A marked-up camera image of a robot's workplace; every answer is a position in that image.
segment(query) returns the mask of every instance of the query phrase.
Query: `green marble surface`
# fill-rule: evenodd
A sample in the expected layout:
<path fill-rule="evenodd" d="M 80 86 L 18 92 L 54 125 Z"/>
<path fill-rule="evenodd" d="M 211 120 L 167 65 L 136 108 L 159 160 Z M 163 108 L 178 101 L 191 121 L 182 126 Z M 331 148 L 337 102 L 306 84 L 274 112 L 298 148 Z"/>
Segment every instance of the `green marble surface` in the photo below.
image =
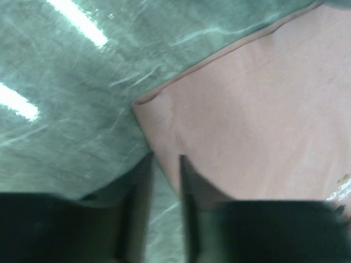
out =
<path fill-rule="evenodd" d="M 149 149 L 129 104 L 311 0 L 1 0 L 0 191 L 77 198 Z M 183 262 L 157 169 L 147 262 Z"/>

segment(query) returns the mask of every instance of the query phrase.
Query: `black object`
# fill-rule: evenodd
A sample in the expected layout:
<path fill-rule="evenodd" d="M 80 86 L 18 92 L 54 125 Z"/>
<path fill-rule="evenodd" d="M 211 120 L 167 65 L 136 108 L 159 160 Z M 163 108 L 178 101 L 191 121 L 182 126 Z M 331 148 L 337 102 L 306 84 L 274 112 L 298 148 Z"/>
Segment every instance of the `black object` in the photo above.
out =
<path fill-rule="evenodd" d="M 152 153 L 79 201 L 0 194 L 0 262 L 143 262 Z"/>
<path fill-rule="evenodd" d="M 188 263 L 351 262 L 336 210 L 314 201 L 234 201 L 180 157 Z"/>

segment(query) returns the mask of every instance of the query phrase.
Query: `pink cloth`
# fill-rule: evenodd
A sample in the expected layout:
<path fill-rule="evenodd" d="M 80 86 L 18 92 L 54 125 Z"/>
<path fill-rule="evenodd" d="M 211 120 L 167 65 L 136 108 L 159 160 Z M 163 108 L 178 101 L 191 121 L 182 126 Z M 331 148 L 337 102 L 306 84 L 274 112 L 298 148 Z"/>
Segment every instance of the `pink cloth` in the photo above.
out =
<path fill-rule="evenodd" d="M 351 12 L 317 6 L 133 102 L 176 190 L 186 154 L 237 199 L 351 203 Z"/>

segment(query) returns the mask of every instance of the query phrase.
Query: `fabric fold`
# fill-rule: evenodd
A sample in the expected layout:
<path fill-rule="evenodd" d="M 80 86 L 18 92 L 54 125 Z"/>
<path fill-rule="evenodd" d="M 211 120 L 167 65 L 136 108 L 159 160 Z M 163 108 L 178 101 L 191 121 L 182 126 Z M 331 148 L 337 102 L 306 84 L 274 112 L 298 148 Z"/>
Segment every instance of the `fabric fold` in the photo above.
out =
<path fill-rule="evenodd" d="M 239 199 L 351 196 L 351 13 L 313 5 L 146 93 L 133 111 L 179 189 L 179 154 Z"/>

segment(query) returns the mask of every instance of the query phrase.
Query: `glossy surface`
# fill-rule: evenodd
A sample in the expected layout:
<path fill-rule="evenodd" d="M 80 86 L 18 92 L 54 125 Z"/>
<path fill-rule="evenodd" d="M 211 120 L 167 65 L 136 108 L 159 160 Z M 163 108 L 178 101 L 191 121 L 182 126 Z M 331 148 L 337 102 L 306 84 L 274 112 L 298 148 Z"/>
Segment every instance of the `glossy surface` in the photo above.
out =
<path fill-rule="evenodd" d="M 129 104 L 311 0 L 1 0 L 0 191 L 78 198 L 147 151 Z M 148 262 L 183 262 L 156 173 Z"/>

